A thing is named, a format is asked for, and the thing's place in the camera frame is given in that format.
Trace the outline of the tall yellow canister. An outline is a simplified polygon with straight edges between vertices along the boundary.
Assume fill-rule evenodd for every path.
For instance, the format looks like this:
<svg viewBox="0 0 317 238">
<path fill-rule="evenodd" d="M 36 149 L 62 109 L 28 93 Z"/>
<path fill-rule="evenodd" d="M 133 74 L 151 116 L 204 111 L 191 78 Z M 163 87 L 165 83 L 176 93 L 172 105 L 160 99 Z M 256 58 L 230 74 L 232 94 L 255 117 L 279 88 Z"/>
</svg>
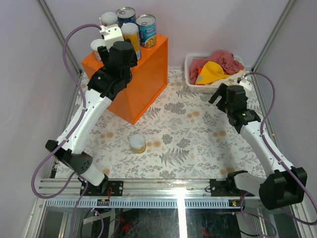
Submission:
<svg viewBox="0 0 317 238">
<path fill-rule="evenodd" d="M 131 22 L 124 23 L 121 27 L 121 32 L 125 40 L 129 39 L 131 41 L 134 51 L 136 52 L 137 59 L 140 60 L 142 55 L 141 55 L 138 26 L 135 23 L 131 23 Z"/>
</svg>

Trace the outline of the small cup white lid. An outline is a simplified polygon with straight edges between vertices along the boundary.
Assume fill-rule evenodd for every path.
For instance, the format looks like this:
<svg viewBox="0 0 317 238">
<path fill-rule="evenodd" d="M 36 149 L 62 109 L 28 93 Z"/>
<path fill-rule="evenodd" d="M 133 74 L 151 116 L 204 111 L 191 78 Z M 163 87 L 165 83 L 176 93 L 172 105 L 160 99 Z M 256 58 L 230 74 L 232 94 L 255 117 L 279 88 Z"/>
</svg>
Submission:
<svg viewBox="0 0 317 238">
<path fill-rule="evenodd" d="M 97 61 L 102 61 L 101 56 L 98 52 L 98 47 L 103 47 L 103 46 L 105 46 L 104 39 L 95 39 L 90 44 L 90 47 L 91 47 Z"/>
</svg>

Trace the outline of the blue cup white lid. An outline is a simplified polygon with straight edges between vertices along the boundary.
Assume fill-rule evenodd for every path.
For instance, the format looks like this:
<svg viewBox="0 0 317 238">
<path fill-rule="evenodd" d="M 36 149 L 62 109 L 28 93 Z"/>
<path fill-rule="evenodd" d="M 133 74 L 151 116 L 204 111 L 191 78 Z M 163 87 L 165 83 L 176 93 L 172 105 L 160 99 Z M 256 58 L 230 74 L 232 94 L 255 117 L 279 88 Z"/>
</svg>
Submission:
<svg viewBox="0 0 317 238">
<path fill-rule="evenodd" d="M 100 23 L 106 27 L 118 24 L 118 17 L 114 12 L 106 12 L 101 15 Z"/>
</svg>

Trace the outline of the light blue soup can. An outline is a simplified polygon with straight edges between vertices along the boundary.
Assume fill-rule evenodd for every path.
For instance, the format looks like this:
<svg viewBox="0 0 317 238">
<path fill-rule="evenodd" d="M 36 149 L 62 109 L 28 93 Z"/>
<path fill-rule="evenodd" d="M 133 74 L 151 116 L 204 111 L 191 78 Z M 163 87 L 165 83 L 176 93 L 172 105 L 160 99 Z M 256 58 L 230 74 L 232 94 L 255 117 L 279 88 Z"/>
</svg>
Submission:
<svg viewBox="0 0 317 238">
<path fill-rule="evenodd" d="M 139 15 L 136 19 L 139 27 L 140 45 L 151 48 L 157 43 L 156 18 L 151 14 Z"/>
</svg>

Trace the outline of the dark blue tin can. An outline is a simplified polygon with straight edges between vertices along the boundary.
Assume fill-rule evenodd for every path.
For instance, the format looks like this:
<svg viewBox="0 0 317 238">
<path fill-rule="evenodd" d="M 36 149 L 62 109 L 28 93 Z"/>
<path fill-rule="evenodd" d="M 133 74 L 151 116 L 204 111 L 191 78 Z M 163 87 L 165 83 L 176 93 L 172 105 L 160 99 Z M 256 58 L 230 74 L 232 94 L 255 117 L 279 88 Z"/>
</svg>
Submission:
<svg viewBox="0 0 317 238">
<path fill-rule="evenodd" d="M 135 9 L 132 7 L 123 7 L 116 11 L 118 18 L 118 26 L 122 27 L 125 23 L 135 23 L 136 13 Z"/>
</svg>

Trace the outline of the yellow can white lid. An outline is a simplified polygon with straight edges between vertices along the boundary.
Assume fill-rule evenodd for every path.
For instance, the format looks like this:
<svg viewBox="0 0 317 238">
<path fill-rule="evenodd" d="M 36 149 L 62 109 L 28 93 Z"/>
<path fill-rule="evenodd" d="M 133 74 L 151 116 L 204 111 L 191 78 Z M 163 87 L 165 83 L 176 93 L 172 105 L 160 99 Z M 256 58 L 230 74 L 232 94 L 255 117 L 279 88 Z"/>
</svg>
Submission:
<svg viewBox="0 0 317 238">
<path fill-rule="evenodd" d="M 135 153 L 140 154 L 146 149 L 146 140 L 141 134 L 133 134 L 129 137 L 129 145 Z"/>
</svg>

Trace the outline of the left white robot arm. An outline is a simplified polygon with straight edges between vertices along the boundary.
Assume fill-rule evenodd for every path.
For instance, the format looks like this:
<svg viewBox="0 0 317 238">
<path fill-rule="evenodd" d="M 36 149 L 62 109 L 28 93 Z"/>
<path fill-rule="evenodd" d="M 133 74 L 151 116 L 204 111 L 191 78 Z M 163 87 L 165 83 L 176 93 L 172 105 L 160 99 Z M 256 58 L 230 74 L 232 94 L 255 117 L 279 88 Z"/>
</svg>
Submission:
<svg viewBox="0 0 317 238">
<path fill-rule="evenodd" d="M 101 114 L 132 80 L 131 68 L 137 66 L 137 56 L 128 40 L 117 41 L 109 49 L 99 47 L 98 52 L 103 67 L 92 75 L 83 103 L 66 130 L 56 140 L 48 140 L 46 149 L 101 196 L 108 191 L 107 179 L 94 165 L 92 156 L 84 152 L 85 143 Z"/>
</svg>

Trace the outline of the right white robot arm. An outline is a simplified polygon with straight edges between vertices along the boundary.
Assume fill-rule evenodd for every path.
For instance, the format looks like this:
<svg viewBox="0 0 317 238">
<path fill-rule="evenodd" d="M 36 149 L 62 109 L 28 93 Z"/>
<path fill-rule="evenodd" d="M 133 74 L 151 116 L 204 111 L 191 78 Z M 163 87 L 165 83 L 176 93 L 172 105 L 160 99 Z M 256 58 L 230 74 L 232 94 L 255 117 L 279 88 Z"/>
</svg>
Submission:
<svg viewBox="0 0 317 238">
<path fill-rule="evenodd" d="M 258 196 L 268 210 L 302 202 L 307 182 L 306 171 L 294 167 L 269 137 L 263 139 L 267 133 L 261 131 L 258 114 L 247 108 L 248 98 L 244 87 L 222 83 L 209 103 L 213 104 L 217 98 L 220 100 L 216 107 L 226 113 L 230 125 L 249 143 L 266 176 L 257 177 L 246 170 L 231 172 L 226 178 L 226 191 L 235 196 L 244 190 Z"/>
</svg>

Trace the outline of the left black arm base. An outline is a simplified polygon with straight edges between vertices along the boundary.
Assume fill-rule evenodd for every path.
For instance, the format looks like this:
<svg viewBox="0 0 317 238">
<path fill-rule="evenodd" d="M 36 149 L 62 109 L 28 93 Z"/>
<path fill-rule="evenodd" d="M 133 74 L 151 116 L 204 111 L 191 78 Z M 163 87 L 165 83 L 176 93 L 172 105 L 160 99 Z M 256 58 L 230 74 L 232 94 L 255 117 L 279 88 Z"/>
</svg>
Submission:
<svg viewBox="0 0 317 238">
<path fill-rule="evenodd" d="M 96 186 L 92 183 L 85 182 L 81 179 L 81 190 L 80 195 L 84 196 L 102 196 L 102 197 L 118 197 L 123 194 L 124 182 L 120 180 L 109 180 L 107 175 L 104 175 L 104 178 L 100 185 Z"/>
</svg>

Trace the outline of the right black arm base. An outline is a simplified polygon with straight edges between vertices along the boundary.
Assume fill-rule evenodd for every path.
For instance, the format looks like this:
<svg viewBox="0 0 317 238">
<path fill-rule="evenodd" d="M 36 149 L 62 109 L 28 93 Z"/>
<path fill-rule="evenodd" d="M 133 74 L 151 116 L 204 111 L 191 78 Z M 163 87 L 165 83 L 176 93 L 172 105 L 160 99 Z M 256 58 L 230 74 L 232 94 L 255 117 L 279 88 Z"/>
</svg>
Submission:
<svg viewBox="0 0 317 238">
<path fill-rule="evenodd" d="M 210 179 L 209 193 L 212 197 L 242 197 L 246 191 L 240 190 L 236 187 L 234 177 L 246 172 L 246 170 L 230 172 L 225 180 Z"/>
</svg>

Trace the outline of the cream printed cloth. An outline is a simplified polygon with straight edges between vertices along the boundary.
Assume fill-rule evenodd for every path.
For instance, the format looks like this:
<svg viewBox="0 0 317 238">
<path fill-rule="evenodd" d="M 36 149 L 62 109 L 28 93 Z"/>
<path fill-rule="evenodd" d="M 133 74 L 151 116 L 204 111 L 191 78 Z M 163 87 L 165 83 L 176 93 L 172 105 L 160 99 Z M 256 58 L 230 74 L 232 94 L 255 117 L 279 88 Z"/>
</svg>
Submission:
<svg viewBox="0 0 317 238">
<path fill-rule="evenodd" d="M 211 84 L 208 84 L 208 86 L 210 87 L 218 87 L 220 84 L 224 83 L 226 84 L 227 86 L 231 86 L 231 85 L 237 85 L 237 80 L 239 77 L 242 77 L 244 74 L 246 73 L 245 70 L 241 70 L 239 71 L 238 73 L 236 74 L 233 74 L 227 78 L 224 78 L 224 79 L 220 79 L 220 80 L 217 80 Z"/>
</svg>

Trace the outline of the yellow cloth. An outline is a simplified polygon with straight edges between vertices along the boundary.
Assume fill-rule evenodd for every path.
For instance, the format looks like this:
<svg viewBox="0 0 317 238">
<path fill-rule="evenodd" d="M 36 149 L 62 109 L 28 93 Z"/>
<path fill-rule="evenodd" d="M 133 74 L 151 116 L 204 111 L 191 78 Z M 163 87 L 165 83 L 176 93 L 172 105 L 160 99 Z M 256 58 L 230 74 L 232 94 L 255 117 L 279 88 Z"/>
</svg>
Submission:
<svg viewBox="0 0 317 238">
<path fill-rule="evenodd" d="M 219 64 L 208 61 L 203 67 L 198 68 L 198 77 L 195 84 L 208 85 L 218 80 L 226 79 L 229 76 L 229 74 L 225 74 L 223 68 Z"/>
</svg>

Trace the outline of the pink cloth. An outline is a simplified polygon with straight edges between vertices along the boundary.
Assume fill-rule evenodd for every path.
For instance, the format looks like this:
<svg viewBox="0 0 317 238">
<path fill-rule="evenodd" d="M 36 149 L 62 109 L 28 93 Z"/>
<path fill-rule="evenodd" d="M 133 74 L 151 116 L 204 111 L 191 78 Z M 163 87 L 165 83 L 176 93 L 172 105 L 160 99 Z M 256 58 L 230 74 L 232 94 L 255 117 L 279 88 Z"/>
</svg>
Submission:
<svg viewBox="0 0 317 238">
<path fill-rule="evenodd" d="M 219 64 L 225 74 L 233 75 L 244 70 L 242 63 L 234 59 L 234 55 L 230 52 L 219 50 L 211 54 L 205 59 L 195 59 L 190 67 L 190 83 L 195 84 L 198 77 L 198 68 L 203 67 L 208 61 Z"/>
</svg>

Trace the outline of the orange box cabinet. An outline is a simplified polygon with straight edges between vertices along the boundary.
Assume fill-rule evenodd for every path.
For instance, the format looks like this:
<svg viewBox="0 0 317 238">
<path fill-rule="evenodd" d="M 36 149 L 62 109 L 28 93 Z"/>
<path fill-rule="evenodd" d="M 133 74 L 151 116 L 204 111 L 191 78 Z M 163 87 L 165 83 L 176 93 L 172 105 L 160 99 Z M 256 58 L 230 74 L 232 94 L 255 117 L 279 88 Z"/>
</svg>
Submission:
<svg viewBox="0 0 317 238">
<path fill-rule="evenodd" d="M 157 34 L 151 48 L 141 47 L 141 59 L 131 68 L 132 80 L 107 107 L 134 125 L 167 86 L 168 38 Z"/>
</svg>

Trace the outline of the aluminium front rail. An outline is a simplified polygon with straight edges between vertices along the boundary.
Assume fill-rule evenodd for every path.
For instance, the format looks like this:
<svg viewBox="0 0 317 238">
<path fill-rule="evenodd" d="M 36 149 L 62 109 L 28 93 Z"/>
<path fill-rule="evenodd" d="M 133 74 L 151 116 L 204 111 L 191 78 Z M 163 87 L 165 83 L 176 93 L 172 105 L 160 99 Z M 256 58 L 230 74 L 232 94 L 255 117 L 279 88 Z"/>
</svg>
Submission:
<svg viewBox="0 0 317 238">
<path fill-rule="evenodd" d="M 79 208 L 229 208 L 237 209 L 242 192 L 226 193 L 224 180 L 208 179 L 115 179 L 110 189 L 97 195 L 89 188 L 83 197 L 84 183 L 72 179 L 58 196 L 47 200 L 48 206 Z"/>
</svg>

